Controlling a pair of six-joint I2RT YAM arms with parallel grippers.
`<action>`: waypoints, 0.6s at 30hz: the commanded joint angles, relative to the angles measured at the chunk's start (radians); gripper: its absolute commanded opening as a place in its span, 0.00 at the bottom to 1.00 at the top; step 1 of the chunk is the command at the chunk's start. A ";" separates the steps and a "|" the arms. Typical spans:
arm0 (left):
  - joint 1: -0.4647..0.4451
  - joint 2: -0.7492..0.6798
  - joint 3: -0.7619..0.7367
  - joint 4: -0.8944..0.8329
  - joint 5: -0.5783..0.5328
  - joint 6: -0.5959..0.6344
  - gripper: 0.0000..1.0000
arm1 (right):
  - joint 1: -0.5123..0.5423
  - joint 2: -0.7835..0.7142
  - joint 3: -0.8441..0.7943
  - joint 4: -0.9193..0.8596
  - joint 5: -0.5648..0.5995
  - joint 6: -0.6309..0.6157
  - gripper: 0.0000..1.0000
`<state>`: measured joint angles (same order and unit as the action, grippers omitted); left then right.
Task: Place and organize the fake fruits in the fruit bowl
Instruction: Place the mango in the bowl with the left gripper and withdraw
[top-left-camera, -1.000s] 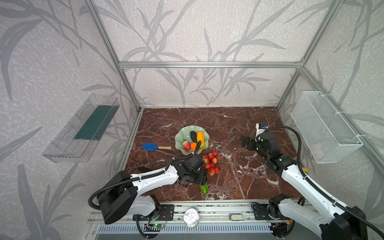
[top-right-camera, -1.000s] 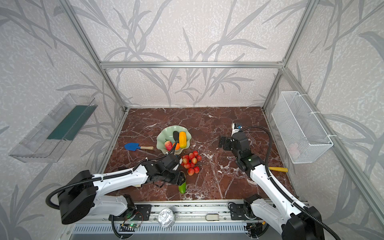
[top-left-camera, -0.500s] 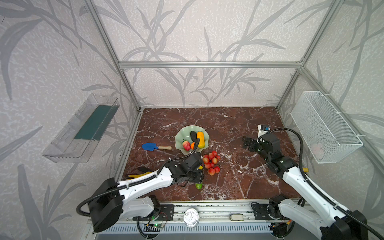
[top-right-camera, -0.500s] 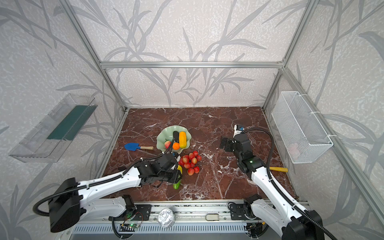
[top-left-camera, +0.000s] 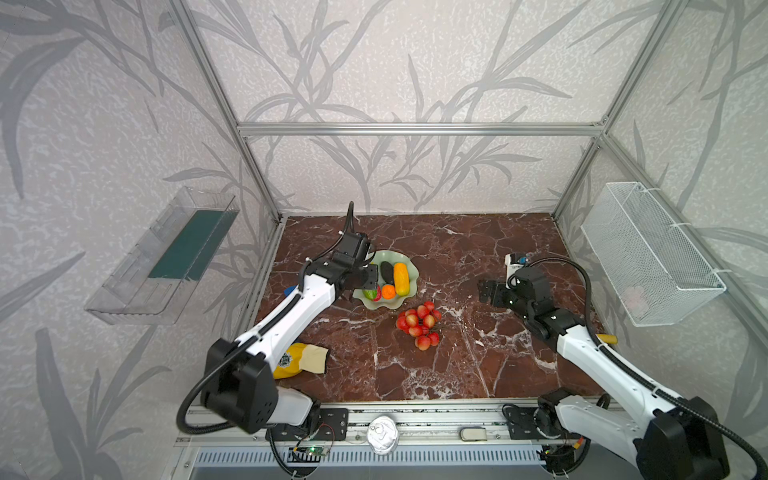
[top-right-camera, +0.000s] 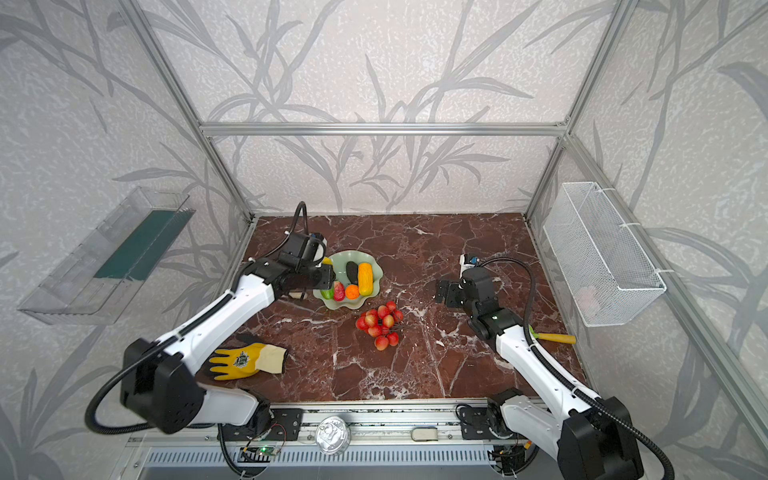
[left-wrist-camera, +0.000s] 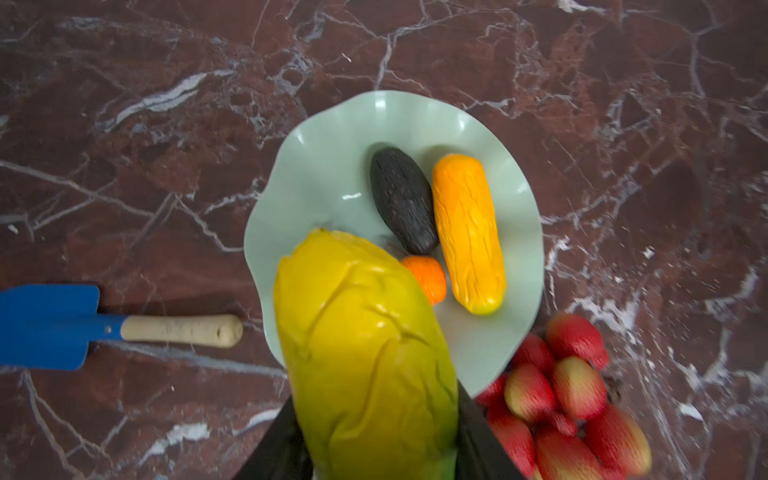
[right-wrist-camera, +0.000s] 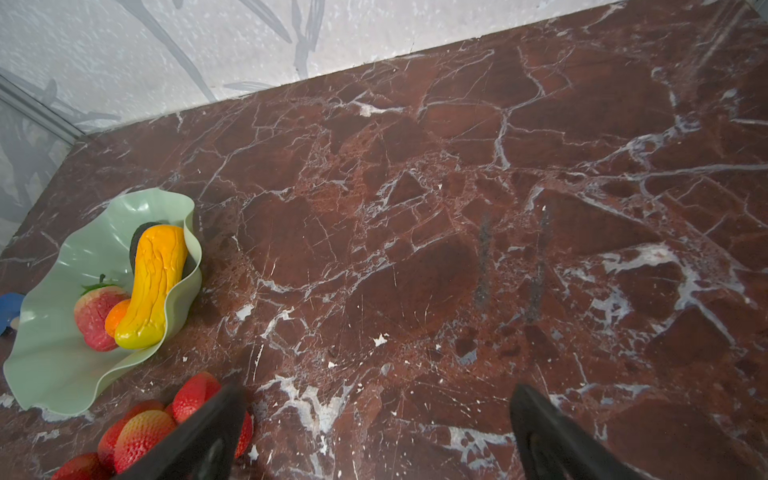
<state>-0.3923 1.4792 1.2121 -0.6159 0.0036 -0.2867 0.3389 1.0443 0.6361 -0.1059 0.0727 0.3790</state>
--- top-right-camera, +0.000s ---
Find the small orange fake fruit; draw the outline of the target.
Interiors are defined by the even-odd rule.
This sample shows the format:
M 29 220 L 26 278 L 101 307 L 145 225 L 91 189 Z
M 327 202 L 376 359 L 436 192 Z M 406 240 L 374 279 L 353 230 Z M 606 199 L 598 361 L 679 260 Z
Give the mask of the small orange fake fruit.
M 345 295 L 347 299 L 355 300 L 360 297 L 359 287 L 357 285 L 351 284 L 346 287 L 345 289 Z

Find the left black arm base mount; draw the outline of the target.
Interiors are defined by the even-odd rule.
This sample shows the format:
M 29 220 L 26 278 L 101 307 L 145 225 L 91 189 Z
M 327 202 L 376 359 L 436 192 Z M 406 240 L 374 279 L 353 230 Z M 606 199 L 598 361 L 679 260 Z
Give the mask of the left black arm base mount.
M 296 441 L 302 425 L 301 408 L 271 408 L 260 404 L 254 415 L 243 425 L 224 424 L 225 442 L 246 440 Z

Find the red fake strawberry apple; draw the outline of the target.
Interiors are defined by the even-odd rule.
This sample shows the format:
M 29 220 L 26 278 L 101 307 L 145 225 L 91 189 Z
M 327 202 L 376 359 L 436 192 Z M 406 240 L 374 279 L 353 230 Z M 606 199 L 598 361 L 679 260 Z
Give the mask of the red fake strawberry apple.
M 346 298 L 346 288 L 340 281 L 335 281 L 333 285 L 333 299 L 341 302 Z

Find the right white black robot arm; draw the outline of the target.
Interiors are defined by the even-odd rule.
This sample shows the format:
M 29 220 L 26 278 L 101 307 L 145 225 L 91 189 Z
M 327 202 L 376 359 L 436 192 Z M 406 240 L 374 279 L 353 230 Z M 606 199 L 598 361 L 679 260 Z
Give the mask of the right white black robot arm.
M 493 262 L 461 255 L 459 278 L 438 281 L 434 299 L 462 309 L 476 336 L 511 364 L 542 401 L 535 405 L 523 394 L 492 401 L 495 434 L 523 435 L 556 460 L 565 479 L 641 479 L 642 448 L 659 461 L 663 478 L 675 478 L 669 457 L 634 427 L 621 401 L 603 398 L 577 380 L 533 337 L 530 318 L 537 281 L 530 265 L 511 261 L 529 277 L 524 311 L 516 314 L 499 303 L 488 269 Z

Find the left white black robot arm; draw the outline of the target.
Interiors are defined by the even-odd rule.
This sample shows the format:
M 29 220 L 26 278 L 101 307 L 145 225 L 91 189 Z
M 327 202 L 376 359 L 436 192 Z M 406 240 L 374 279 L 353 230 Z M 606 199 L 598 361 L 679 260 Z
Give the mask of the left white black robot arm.
M 335 280 L 324 263 L 327 241 L 310 229 L 291 227 L 265 256 L 244 262 L 229 288 L 198 314 L 154 341 L 138 339 L 123 354 L 123 366 L 94 395 L 84 413 L 88 430 L 121 435 L 148 429 L 173 434 L 199 424 L 255 427 L 257 397 L 197 380 L 214 351 L 247 320 L 294 290 L 325 290 Z M 117 389 L 119 400 L 142 421 L 128 426 L 99 422 L 97 410 Z

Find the dark avocado fake fruit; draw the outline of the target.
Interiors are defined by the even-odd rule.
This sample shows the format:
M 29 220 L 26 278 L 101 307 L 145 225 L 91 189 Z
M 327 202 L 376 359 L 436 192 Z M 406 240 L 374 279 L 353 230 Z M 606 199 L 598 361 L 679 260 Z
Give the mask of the dark avocado fake fruit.
M 345 265 L 345 273 L 350 284 L 358 284 L 359 265 L 354 261 L 348 261 Z

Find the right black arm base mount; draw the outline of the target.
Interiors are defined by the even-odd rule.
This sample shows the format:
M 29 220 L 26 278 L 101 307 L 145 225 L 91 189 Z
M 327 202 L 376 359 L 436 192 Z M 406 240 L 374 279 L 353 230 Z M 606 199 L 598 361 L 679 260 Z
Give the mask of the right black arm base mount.
M 486 398 L 481 406 L 467 403 L 455 405 L 454 414 L 459 422 L 464 440 L 520 440 L 522 435 L 512 431 L 505 423 L 501 406 L 505 401 L 521 396 L 516 388 L 507 389 Z

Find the red fake grape bunch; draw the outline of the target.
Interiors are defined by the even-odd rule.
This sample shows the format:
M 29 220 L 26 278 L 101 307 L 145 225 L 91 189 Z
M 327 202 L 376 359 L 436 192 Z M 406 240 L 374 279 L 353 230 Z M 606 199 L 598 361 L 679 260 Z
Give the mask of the red fake grape bunch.
M 394 301 L 386 302 L 361 314 L 355 327 L 369 335 L 378 351 L 396 347 L 401 340 L 404 313 Z

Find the yellow fake squash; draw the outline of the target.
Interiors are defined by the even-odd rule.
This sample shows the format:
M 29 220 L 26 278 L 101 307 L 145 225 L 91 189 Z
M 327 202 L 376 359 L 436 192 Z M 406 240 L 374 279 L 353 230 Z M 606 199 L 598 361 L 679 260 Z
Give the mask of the yellow fake squash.
M 374 291 L 374 273 L 370 263 L 360 263 L 357 272 L 357 285 L 359 294 L 364 297 L 371 296 Z

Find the green yellow fake mango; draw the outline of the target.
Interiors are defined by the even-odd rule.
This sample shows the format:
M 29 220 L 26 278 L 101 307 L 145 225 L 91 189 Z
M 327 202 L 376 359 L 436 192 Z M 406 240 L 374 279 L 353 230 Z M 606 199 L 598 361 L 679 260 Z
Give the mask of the green yellow fake mango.
M 324 257 L 322 260 L 323 265 L 330 265 L 333 266 L 333 261 L 329 257 Z M 333 300 L 334 299 L 334 286 L 331 286 L 329 289 L 321 290 L 320 291 L 321 297 L 326 300 Z

